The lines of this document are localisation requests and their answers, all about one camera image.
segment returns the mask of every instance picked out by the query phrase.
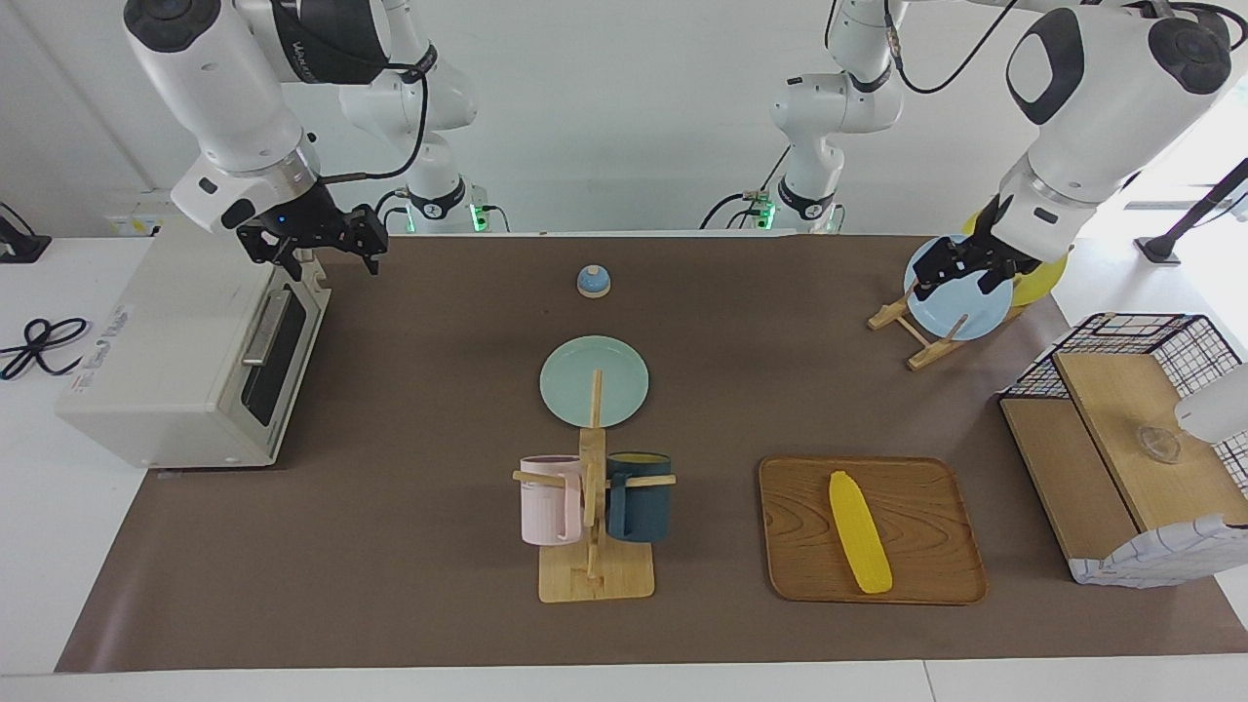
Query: pink mug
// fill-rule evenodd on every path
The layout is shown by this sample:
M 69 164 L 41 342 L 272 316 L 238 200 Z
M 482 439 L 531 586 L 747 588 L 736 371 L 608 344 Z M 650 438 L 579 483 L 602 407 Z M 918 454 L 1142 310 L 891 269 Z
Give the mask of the pink mug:
M 580 458 L 530 456 L 520 458 L 520 470 L 565 481 L 564 487 L 520 482 L 520 538 L 534 546 L 580 541 Z

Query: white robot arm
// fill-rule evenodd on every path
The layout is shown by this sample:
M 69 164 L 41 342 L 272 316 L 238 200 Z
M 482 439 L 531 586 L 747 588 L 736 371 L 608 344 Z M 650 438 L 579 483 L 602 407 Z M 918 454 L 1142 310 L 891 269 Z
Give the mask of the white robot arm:
M 830 212 L 844 164 L 832 135 L 886 129 L 900 114 L 896 27 L 907 4 L 885 1 L 842 4 L 829 45 L 845 70 L 790 80 L 773 111 L 794 154 L 776 185 L 776 226 L 817 229 Z M 990 271 L 980 284 L 990 291 L 1061 259 L 1096 207 L 1203 115 L 1231 74 L 1229 32 L 1211 11 L 1076 0 L 1011 6 L 1043 12 L 1006 70 L 1015 102 L 1040 135 L 1001 181 L 976 236 L 945 241 L 915 266 L 920 297 L 981 270 Z
M 130 44 L 157 91 L 200 144 L 200 159 L 173 187 L 200 226 L 237 235 L 257 262 L 298 277 L 298 249 L 359 255 L 372 272 L 388 249 L 368 205 L 341 212 L 327 185 L 404 175 L 412 201 L 441 202 L 422 220 L 472 229 L 468 185 L 444 140 L 475 116 L 463 75 L 438 61 L 407 0 L 127 0 Z M 308 135 L 282 101 L 281 81 L 344 86 L 357 125 L 411 152 L 394 174 L 322 177 Z M 439 104 L 431 105 L 434 100 Z

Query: cup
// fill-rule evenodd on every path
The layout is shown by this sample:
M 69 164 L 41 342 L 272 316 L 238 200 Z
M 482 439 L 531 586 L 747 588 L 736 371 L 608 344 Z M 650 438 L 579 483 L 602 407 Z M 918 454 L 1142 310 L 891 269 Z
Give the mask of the cup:
M 612 453 L 607 457 L 607 533 L 619 541 L 653 543 L 668 536 L 671 486 L 628 487 L 630 477 L 671 475 L 671 458 L 663 453 Z
M 564 487 L 520 482 L 520 538 L 534 546 L 563 546 L 580 541 L 580 458 L 529 456 L 520 458 L 520 470 L 565 481 Z

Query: dark blue mug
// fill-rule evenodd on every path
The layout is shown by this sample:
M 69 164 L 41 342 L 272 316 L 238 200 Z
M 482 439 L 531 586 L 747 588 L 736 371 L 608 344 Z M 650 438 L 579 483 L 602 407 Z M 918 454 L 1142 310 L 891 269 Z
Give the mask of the dark blue mug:
M 619 541 L 654 543 L 668 536 L 671 486 L 628 487 L 633 477 L 671 475 L 671 458 L 663 453 L 626 452 L 607 457 L 607 533 Z

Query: black cable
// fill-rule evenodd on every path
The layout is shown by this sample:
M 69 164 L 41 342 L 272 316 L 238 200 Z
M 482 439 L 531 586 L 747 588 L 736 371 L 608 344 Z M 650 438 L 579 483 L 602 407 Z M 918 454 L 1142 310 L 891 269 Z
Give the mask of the black cable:
M 386 214 L 382 215 L 382 226 L 384 227 L 389 226 L 389 216 L 393 214 L 406 215 L 407 207 L 391 207 L 389 210 L 386 210 Z
M 483 211 L 483 212 L 495 212 L 497 211 L 498 214 L 503 215 L 503 226 L 507 227 L 507 232 L 508 234 L 512 232 L 512 222 L 507 220 L 507 210 L 499 207 L 498 205 L 485 205 L 485 206 L 483 206 L 480 209 L 480 211 Z
M 9 205 L 6 205 L 4 202 L 0 202 L 0 207 L 4 207 L 5 210 L 7 210 L 9 214 L 12 215 L 14 217 L 17 217 L 17 221 L 21 222 L 21 226 L 26 227 L 26 232 L 30 234 L 31 236 L 35 236 L 35 229 L 31 227 L 30 222 L 27 222 L 25 219 L 22 219 L 21 215 L 17 214 L 17 210 L 14 210 L 12 207 L 10 207 Z
M 988 26 L 988 30 L 983 32 L 983 36 L 980 37 L 980 41 L 976 42 L 975 47 L 971 49 L 971 52 L 967 54 L 966 59 L 962 60 L 962 64 L 957 66 L 957 70 L 955 70 L 947 79 L 941 81 L 935 87 L 919 87 L 917 85 L 911 82 L 910 76 L 906 75 L 906 67 L 901 60 L 901 37 L 897 35 L 897 26 L 892 21 L 892 10 L 889 9 L 889 2 L 885 1 L 884 24 L 885 26 L 889 27 L 889 32 L 891 35 L 889 41 L 889 49 L 890 51 L 892 51 L 892 62 L 896 64 L 897 66 L 897 75 L 901 76 L 901 81 L 906 84 L 906 87 L 920 95 L 931 95 L 934 92 L 940 92 L 941 90 L 945 90 L 946 87 L 948 87 L 951 82 L 957 80 L 957 76 L 962 75 L 962 71 L 966 70 L 966 66 L 971 65 L 971 60 L 975 59 L 975 55 L 980 52 L 980 49 L 983 47 L 983 45 L 988 41 L 988 37 L 991 37 L 992 34 L 1001 25 L 1001 21 L 1006 19 L 1006 15 L 1008 15 L 1010 10 L 1013 10 L 1015 5 L 1017 4 L 1018 0 L 1010 0 L 1010 2 L 1006 4 L 1006 6 L 1001 10 L 1001 14 L 997 15 L 997 19 L 993 20 L 992 24 Z
M 56 336 L 57 331 L 62 329 L 74 327 L 72 331 L 65 334 L 64 336 Z M 16 353 L 17 356 L 9 361 L 9 363 L 0 370 L 0 380 L 15 380 L 21 373 L 26 372 L 30 363 L 37 363 L 39 367 L 44 368 L 44 372 L 52 376 L 62 376 L 77 367 L 80 357 L 77 361 L 65 366 L 64 368 L 52 368 L 44 360 L 44 352 L 52 349 L 60 349 L 67 344 L 77 341 L 86 330 L 91 327 L 91 322 L 84 320 L 82 317 L 70 317 L 67 320 L 56 322 L 55 325 L 42 317 L 30 320 L 26 324 L 26 330 L 24 336 L 26 337 L 26 344 L 21 346 L 10 346 L 9 349 L 0 349 L 0 356 L 7 356 L 9 353 Z
M 1221 220 L 1222 217 L 1227 216 L 1227 212 L 1229 212 L 1231 210 L 1234 210 L 1236 207 L 1238 207 L 1239 204 L 1244 201 L 1244 197 L 1248 197 L 1248 192 L 1244 192 L 1243 195 L 1241 195 L 1234 202 L 1232 202 L 1231 205 L 1228 205 L 1226 210 L 1222 210 L 1221 212 L 1218 212 L 1217 215 L 1214 215 L 1212 219 L 1204 220 L 1203 222 L 1197 224 L 1197 225 L 1192 225 L 1192 229 L 1202 227 L 1204 225 L 1212 225 L 1213 222 Z
M 416 146 L 412 147 L 412 155 L 407 157 L 407 161 L 398 169 L 384 172 L 384 174 L 342 174 L 333 176 L 324 176 L 321 179 L 326 185 L 334 185 L 338 182 L 354 182 L 359 180 L 389 180 L 403 175 L 407 169 L 412 167 L 416 162 L 417 156 L 421 155 L 421 147 L 424 146 L 424 126 L 429 117 L 429 81 L 426 77 L 421 77 L 421 126 L 417 129 L 416 134 Z
M 399 191 L 398 190 L 391 190 L 386 195 L 382 195 L 382 199 L 377 201 L 377 206 L 373 207 L 373 211 L 374 212 L 381 212 L 382 207 L 384 207 L 386 204 L 389 202 L 392 197 L 398 197 L 398 196 L 399 196 Z
M 1216 15 L 1222 15 L 1223 17 L 1236 22 L 1239 26 L 1239 41 L 1231 45 L 1231 50 L 1234 51 L 1244 44 L 1244 39 L 1248 37 L 1248 20 L 1244 20 L 1243 15 L 1236 12 L 1234 10 L 1223 7 L 1221 5 L 1211 5 L 1208 2 L 1171 2 L 1171 9 L 1173 10 L 1204 10 L 1207 12 L 1213 12 Z
M 728 226 L 724 229 L 733 229 L 733 224 L 736 222 L 736 217 L 741 217 L 741 225 L 738 229 L 745 226 L 745 221 L 750 217 L 750 210 L 741 210 L 740 212 L 733 215 L 733 219 L 728 220 Z
M 784 164 L 785 156 L 789 155 L 789 151 L 792 151 L 792 144 L 785 146 L 784 154 L 780 154 L 780 159 L 776 161 L 776 165 L 771 167 L 771 172 L 768 174 L 768 180 L 763 181 L 763 187 L 760 187 L 759 190 L 766 192 L 768 186 L 771 185 L 771 179 L 775 177 L 776 171 L 780 170 L 780 164 Z
M 703 220 L 701 226 L 699 226 L 698 229 L 700 229 L 700 230 L 701 229 L 706 229 L 706 225 L 710 224 L 710 219 L 715 216 L 715 212 L 719 212 L 720 210 L 723 210 L 724 206 L 728 205 L 729 202 L 735 202 L 738 200 L 745 200 L 745 194 L 744 192 L 738 192 L 736 195 L 729 195 L 728 197 L 725 197 L 725 199 L 720 200 L 719 202 L 716 202 L 715 206 L 711 207 L 709 212 L 706 212 L 706 219 Z
M 278 12 L 282 12 L 282 15 L 286 17 L 286 21 L 290 21 L 290 22 L 292 22 L 295 25 L 298 25 L 300 30 L 302 30 L 301 34 L 305 37 L 311 39 L 313 44 L 319 45 L 322 49 L 328 50 L 331 54 L 338 55 L 339 59 L 346 59 L 348 61 L 352 61 L 354 64 L 359 64 L 361 66 L 368 66 L 371 69 L 408 71 L 408 72 L 417 74 L 417 75 L 421 74 L 421 72 L 424 72 L 427 70 L 427 69 L 422 67 L 421 62 L 417 62 L 417 64 L 391 64 L 391 62 L 387 62 L 387 61 L 373 61 L 372 59 L 364 59 L 363 56 L 356 56 L 351 51 L 344 51 L 342 49 L 338 49 L 331 41 L 328 41 L 327 39 L 317 35 L 316 32 L 308 31 L 308 29 L 303 25 L 303 22 L 300 21 L 298 16 L 296 16 L 293 12 L 291 12 L 290 10 L 287 10 L 286 7 L 282 6 L 281 0 L 270 0 L 270 5 L 273 6 L 273 10 L 276 10 Z M 433 52 L 433 56 L 437 57 L 437 50 L 434 50 L 432 47 L 432 45 L 431 45 L 429 50 Z
M 827 35 L 832 31 L 832 21 L 836 19 L 836 0 L 832 0 L 832 9 L 827 10 L 827 26 L 824 27 L 824 49 L 831 49 L 827 45 Z

